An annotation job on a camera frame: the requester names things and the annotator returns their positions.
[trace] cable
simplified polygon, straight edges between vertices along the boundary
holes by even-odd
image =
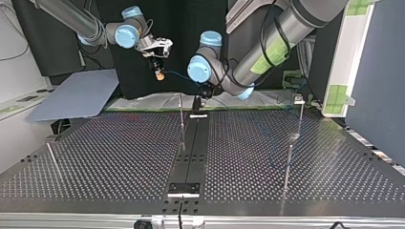
[[[235,58],[230,58],[230,59],[228,60],[228,62],[230,63],[232,60],[235,61],[235,63],[236,63],[235,66],[238,66],[238,65],[239,65],[239,61],[238,61],[237,59],[235,59]]]
[[[301,86],[300,86],[299,88],[297,88],[294,92],[295,92],[295,93],[298,93],[301,89],[304,88],[304,86],[305,86],[306,84],[307,84],[307,81],[304,81],[304,82],[301,84]],[[284,102],[284,101],[287,100],[287,98],[284,98],[283,100],[279,100],[279,98],[280,98],[280,95],[277,95],[277,98],[276,98],[276,103],[277,103],[277,104],[281,104],[282,102]]]
[[[301,68],[302,68],[302,76],[305,78],[305,81],[307,82],[307,85],[308,85],[308,88],[309,88],[309,90],[310,90],[310,93],[313,95],[313,97],[315,98],[315,100],[316,100],[316,102],[319,104],[319,106],[320,106],[321,108],[323,108],[321,101],[318,99],[318,97],[316,97],[315,93],[313,92],[313,89],[312,89],[312,87],[311,87],[310,84],[309,84],[309,79],[307,78],[307,76],[306,76],[306,74],[305,74],[305,71],[304,71],[304,64],[303,64],[302,59],[301,59],[301,51],[300,51],[300,49],[297,49],[297,53],[298,53],[298,62],[299,62],[299,65],[300,65]]]
[[[100,70],[105,69],[104,66],[102,66],[101,63],[98,60],[96,60],[96,59],[94,59],[94,58],[92,58],[92,57],[90,57],[88,55],[83,55],[83,58],[87,58],[87,59],[91,60],[93,63],[97,64],[99,66]]]
[[[90,0],[89,6],[87,7],[87,10],[88,10],[88,11],[90,11],[90,8],[92,7],[92,3],[93,3],[93,0]]]
[[[271,6],[270,6],[269,10],[266,12],[265,18],[264,18],[264,20],[262,22],[262,26],[260,28],[260,47],[262,49],[262,53],[263,53],[263,56],[264,56],[266,62],[271,66],[272,69],[270,70],[269,73],[267,73],[267,75],[262,76],[262,78],[259,78],[258,80],[260,80],[260,81],[258,83],[253,84],[253,85],[241,84],[240,82],[238,82],[238,80],[235,78],[235,76],[233,75],[233,72],[232,72],[229,79],[232,81],[232,83],[234,83],[235,85],[237,85],[240,88],[246,88],[247,89],[247,88],[254,88],[254,87],[260,86],[261,84],[263,84],[266,81],[266,79],[271,75],[271,73],[274,71],[275,68],[282,68],[283,65],[286,63],[286,61],[284,61],[282,64],[280,64],[278,66],[276,66],[274,63],[272,63],[270,58],[268,57],[268,55],[266,53],[266,48],[265,48],[265,44],[264,44],[265,43],[264,40],[265,40],[266,21],[268,19],[268,16],[270,15],[270,12],[273,10],[275,4],[277,3],[277,1],[278,0],[274,0],[271,3]],[[277,29],[277,32],[279,32],[279,35],[281,36],[281,38],[283,39],[283,41],[284,41],[284,43],[285,43],[285,45],[287,47],[287,53],[285,54],[285,58],[288,59],[290,54],[291,54],[291,45],[289,44],[288,38],[287,38],[286,34],[284,33],[284,31],[283,31],[283,29],[281,27],[278,16],[274,17],[274,25],[275,25],[275,27]]]
[[[224,107],[229,108],[228,106],[226,106],[226,104],[224,104],[222,101],[216,99],[215,97],[212,97],[212,99],[214,99],[215,101],[221,103]]]
[[[274,68],[271,69],[271,71],[270,71],[265,77],[263,77],[262,79],[260,79],[260,81],[259,81],[258,83],[253,84],[253,85],[250,85],[250,86],[247,86],[247,85],[243,85],[243,84],[239,83],[239,82],[235,79],[235,77],[233,76],[233,71],[232,71],[231,74],[229,75],[229,74],[228,74],[229,68],[226,68],[227,71],[225,70],[225,63],[224,63],[224,62],[226,62],[227,65],[229,65],[229,61],[228,61],[227,59],[225,59],[224,61],[221,62],[222,66],[223,66],[222,69],[223,69],[223,71],[224,71],[224,74],[222,74],[223,77],[220,79],[220,75],[218,74],[217,70],[214,68],[214,66],[211,64],[211,62],[210,62],[208,59],[205,58],[205,56],[203,56],[202,54],[199,54],[199,53],[196,53],[195,55],[199,55],[199,56],[203,57],[203,58],[206,60],[206,62],[209,64],[211,70],[214,72],[215,77],[216,77],[216,79],[217,79],[217,81],[218,81],[217,86],[218,86],[221,90],[223,90],[223,91],[224,91],[224,88],[223,88],[223,86],[222,86],[222,83],[223,83],[223,81],[225,80],[226,77],[228,77],[229,80],[230,80],[232,83],[234,83],[235,85],[237,85],[238,87],[248,89],[248,88],[254,88],[254,87],[257,87],[257,86],[262,85],[262,84],[266,81],[266,79],[268,78],[268,76],[271,75],[271,73],[272,73],[273,70],[274,70]]]
[[[97,31],[96,33],[91,36],[91,37],[86,37],[86,40],[88,40],[89,42],[93,42],[98,40],[99,38],[103,39],[103,44],[102,47],[104,49],[108,48],[108,37],[110,37],[111,39],[114,39],[114,37],[112,37],[112,35],[110,33],[107,32],[107,30],[105,29],[104,25],[102,24],[102,22],[96,18],[94,15],[92,15],[88,10],[85,10],[91,17],[93,17],[93,19],[95,20],[96,24],[97,24]]]
[[[180,229],[182,229],[181,208],[182,208],[182,198],[181,198],[181,204],[180,204],[180,209],[179,209],[179,214],[178,214],[179,228],[180,228]]]
[[[226,63],[226,69],[225,69],[225,72],[227,73],[227,72],[229,72],[229,69],[230,69],[229,60],[224,59],[224,61],[223,61],[223,68],[225,68],[225,66],[224,66],[224,62]]]
[[[60,135],[62,133],[62,124],[63,124],[63,119],[60,119],[59,125],[57,127],[57,132],[56,132],[57,135]]]
[[[165,73],[175,74],[176,76],[179,76],[179,77],[181,77],[181,78],[183,78],[183,79],[185,79],[185,80],[188,80],[188,81],[193,82],[194,85],[197,86],[199,89],[201,88],[201,87],[200,87],[200,84],[198,84],[197,82],[195,82],[195,81],[192,80],[191,78],[185,77],[184,75],[182,75],[182,74],[180,74],[180,73],[177,73],[177,72],[174,72],[174,71],[166,71]]]
[[[3,14],[3,16],[6,18],[6,20],[9,21],[10,25],[15,29],[15,31],[27,42],[27,47],[25,48],[25,50],[24,50],[23,52],[19,53],[18,55],[12,56],[12,57],[7,57],[7,58],[2,58],[2,59],[0,59],[0,61],[13,60],[13,59],[16,59],[16,58],[21,57],[21,56],[23,56],[24,54],[26,54],[27,51],[28,51],[29,48],[30,48],[30,45],[28,44],[28,41],[27,41],[26,37],[24,36],[24,33],[21,32],[21,31],[14,25],[14,23],[12,23],[11,19],[6,15],[6,13],[3,11],[3,9],[1,9],[1,7],[5,7],[5,8],[7,8],[7,9],[9,9],[12,13],[14,13],[14,15],[16,15],[14,8],[13,8],[12,6],[10,6],[10,5],[4,3],[4,2],[0,2],[0,12]]]
[[[350,227],[345,227],[345,225],[343,225],[343,223],[340,222],[340,221],[337,221],[336,223],[334,223],[334,224],[331,226],[330,229],[335,229],[335,228],[337,228],[337,226],[341,226],[343,229],[351,229]]]
[[[96,53],[98,53],[98,52],[101,50],[101,46],[98,46],[95,51],[93,51],[93,52],[88,52],[88,51],[86,51],[86,50],[84,49],[84,47],[83,47],[81,44],[79,44],[79,46],[80,46],[81,50],[82,50],[84,53],[89,54],[89,55],[96,54]]]
[[[153,27],[153,19],[149,19],[149,20],[146,22],[146,25],[148,26],[148,29],[142,33],[142,37],[144,37],[144,36],[146,36],[147,34],[149,34],[149,32],[152,30],[152,27]]]

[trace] white wall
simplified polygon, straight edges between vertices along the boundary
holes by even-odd
[[[11,4],[11,0],[0,1]],[[18,25],[15,15],[5,11]],[[27,46],[8,23],[0,13],[0,59],[18,55]],[[13,60],[0,61],[0,104],[42,88],[46,88],[45,77],[41,76],[31,52]],[[49,123],[25,121],[31,111],[28,109],[0,121],[0,173],[43,145],[45,137],[52,133]]]
[[[0,121],[0,174],[44,145],[52,134],[50,123],[26,122],[30,108]]]
[[[11,0],[0,1],[11,5]],[[4,11],[19,27],[15,15],[9,10]],[[0,13],[0,59],[15,56],[23,52],[26,46],[27,42]],[[45,77],[41,76],[30,51],[19,58],[0,61],[0,103],[44,87]]]

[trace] black metal bracket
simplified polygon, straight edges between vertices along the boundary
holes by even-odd
[[[171,183],[167,194],[170,198],[198,198],[200,183]]]
[[[193,100],[193,107],[190,114],[190,118],[205,118],[208,117],[207,112],[200,111],[203,106],[203,98],[201,96],[195,96]]]

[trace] small object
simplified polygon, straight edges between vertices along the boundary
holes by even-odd
[[[206,118],[208,114],[191,114],[190,118]]]
[[[169,198],[198,198],[200,196],[199,183],[171,183]]]
[[[134,229],[153,229],[152,222],[138,220],[134,223]]]
[[[156,79],[157,79],[158,81],[162,81],[162,80],[164,79],[164,73],[155,72],[155,75],[156,75]]]
[[[340,221],[337,221],[336,223],[334,223],[332,226],[331,226],[331,228],[330,229],[335,229],[335,228],[338,228],[337,226],[341,226],[341,228],[343,228],[343,229],[349,229],[349,227],[346,227],[345,225],[343,225],[343,223],[342,222],[340,222]]]
[[[299,133],[292,134],[291,135],[291,141],[296,141],[296,140],[298,140],[299,137],[300,137]]]
[[[346,95],[346,105],[353,107],[355,105],[355,99]]]
[[[27,97],[18,99],[17,102],[28,102],[30,100],[33,100],[33,99],[37,98],[37,97],[38,97],[38,95],[27,96]]]
[[[297,105],[297,104],[305,104],[304,97],[301,94],[293,94],[292,95],[292,102]]]

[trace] wire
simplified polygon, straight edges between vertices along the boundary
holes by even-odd
[[[220,101],[219,99],[216,99],[215,97],[212,97],[212,99],[214,99],[215,101],[221,103],[224,107],[229,108],[228,106],[226,106],[226,104],[224,104],[222,101]]]
[[[238,80],[235,78],[235,76],[233,75],[233,72],[231,72],[229,79],[232,81],[232,83],[234,83],[235,85],[237,85],[240,88],[254,88],[254,87],[258,87],[260,85],[262,85],[266,79],[271,75],[271,73],[274,71],[274,69],[276,68],[282,68],[283,65],[286,63],[286,61],[284,61],[283,63],[281,63],[280,65],[276,66],[274,63],[271,62],[270,58],[268,57],[267,53],[266,53],[266,48],[265,48],[265,28],[266,28],[266,21],[268,19],[268,16],[270,15],[271,11],[273,10],[275,4],[277,3],[278,0],[273,0],[273,2],[271,3],[270,8],[268,9],[268,11],[266,12],[265,18],[262,22],[262,26],[260,28],[260,47],[262,49],[262,53],[263,56],[266,60],[266,62],[271,66],[271,70],[269,73],[267,73],[265,76],[262,76],[262,78],[259,78],[259,82],[253,85],[244,85],[241,84],[240,82],[238,82]],[[286,34],[284,33],[280,21],[279,21],[279,17],[276,16],[274,17],[274,25],[277,29],[277,32],[279,32],[279,35],[281,36],[281,38],[283,39],[286,47],[287,47],[287,53],[285,54],[285,58],[288,59],[290,54],[291,54],[291,45],[289,44],[288,38],[286,36]]]
[[[7,57],[7,58],[1,58],[0,61],[7,61],[7,60],[13,60],[16,59],[18,57],[23,56],[24,54],[27,53],[27,51],[30,48],[30,45],[28,44],[28,41],[26,39],[26,37],[24,36],[24,33],[21,32],[15,25],[14,23],[12,23],[11,19],[6,15],[6,13],[3,11],[3,9],[1,9],[1,7],[5,7],[7,9],[9,9],[12,13],[14,13],[14,15],[16,15],[15,10],[12,6],[4,3],[4,2],[0,2],[0,12],[3,14],[3,16],[6,18],[7,21],[9,21],[10,25],[15,29],[15,31],[27,42],[27,47],[25,48],[25,50],[21,53],[19,53],[18,55],[12,56],[12,57]]]
[[[205,48],[205,49],[209,49],[211,51],[213,51],[215,53],[215,58],[218,59],[220,58],[220,56],[218,55],[217,51],[215,51],[214,48],[210,47],[210,46],[200,46],[200,49]]]
[[[343,223],[340,222],[340,221],[337,221],[336,223],[334,223],[334,224],[331,226],[330,229],[335,229],[335,228],[337,228],[337,226],[341,226],[343,229],[350,229],[350,227],[345,227],[345,225],[343,225]]]
[[[89,60],[91,60],[93,63],[97,64],[97,65],[99,66],[99,69],[100,69],[100,70],[104,70],[104,69],[105,69],[104,66],[102,66],[101,63],[100,63],[98,60],[96,60],[96,59],[94,59],[94,58],[92,58],[92,57],[90,57],[90,56],[88,56],[88,55],[85,55],[85,54],[83,54],[83,58],[89,59]]]
[[[227,73],[227,72],[229,72],[229,69],[230,69],[230,65],[229,65],[229,60],[227,60],[227,59],[224,59],[224,62],[223,62],[223,68],[225,68],[225,63],[226,63],[226,69],[225,69],[225,72]]]
[[[165,73],[171,73],[171,74],[175,74],[176,76],[179,76],[185,80],[191,81],[193,82],[198,88],[200,88],[200,84],[198,84],[197,82],[195,82],[194,80],[192,80],[191,78],[185,77],[184,75],[174,72],[174,71],[166,71]]]
[[[142,37],[144,37],[144,36],[146,36],[147,34],[149,34],[149,32],[152,30],[152,27],[153,27],[153,19],[149,19],[149,20],[146,22],[146,25],[148,26],[148,29],[142,33]]]
[[[114,37],[110,33],[107,32],[104,25],[98,18],[96,18],[94,15],[92,15],[88,10],[85,10],[85,11],[87,11],[87,13],[89,13],[89,15],[91,17],[93,17],[93,19],[95,20],[95,22],[97,24],[96,33],[92,37],[86,37],[86,39],[89,42],[92,42],[92,41],[98,40],[99,38],[102,38],[103,39],[102,47],[104,49],[107,49],[108,48],[108,37],[110,37],[111,39],[114,39]]]
[[[295,92],[295,93],[298,93],[301,89],[304,88],[304,86],[305,86],[306,84],[307,84],[307,81],[304,81],[304,82],[301,84],[301,86],[300,86],[299,88],[297,88],[294,92]],[[287,100],[286,98],[284,98],[284,99],[282,99],[282,100],[279,100],[279,98],[280,98],[280,95],[277,95],[277,98],[276,98],[276,103],[277,103],[277,104],[281,104],[282,102],[284,102],[284,101]]]
[[[90,8],[92,7],[92,3],[93,3],[93,0],[90,0],[89,6],[87,7],[87,10],[88,10],[88,11],[90,11]]]
[[[236,65],[239,65],[239,61],[236,60],[235,58],[230,58],[230,59],[229,59],[229,62],[232,61],[232,60],[235,61]]]
[[[178,214],[179,228],[180,228],[180,229],[182,229],[181,208],[182,208],[182,198],[181,198],[181,204],[180,204],[180,209],[179,209],[179,214]]]
[[[82,50],[84,53],[89,54],[89,55],[96,54],[96,53],[98,53],[98,52],[101,50],[101,46],[98,46],[95,51],[93,51],[93,52],[88,52],[88,51],[86,51],[86,50],[84,49],[84,47],[83,47],[81,44],[79,44],[79,45],[80,45],[80,47],[81,47],[81,50]]]
[[[57,127],[57,135],[60,135],[62,133],[62,124],[63,124],[63,119],[59,120],[59,125]]]
[[[301,55],[300,49],[297,49],[297,52],[298,52],[298,62],[299,62],[300,66],[301,66],[301,69],[302,69],[301,74],[302,74],[302,76],[305,78],[305,81],[307,82],[307,86],[308,86],[308,88],[309,88],[309,90],[310,90],[310,93],[313,95],[313,97],[315,98],[315,100],[316,100],[316,102],[319,104],[319,106],[320,106],[321,108],[323,108],[322,102],[318,99],[318,97],[316,97],[315,93],[313,92],[312,87],[311,87],[310,84],[309,84],[309,79],[308,79],[308,77],[307,77],[306,74],[305,74],[305,71],[304,71],[304,64],[303,64],[303,62],[302,62],[302,58],[301,58],[302,55]]]

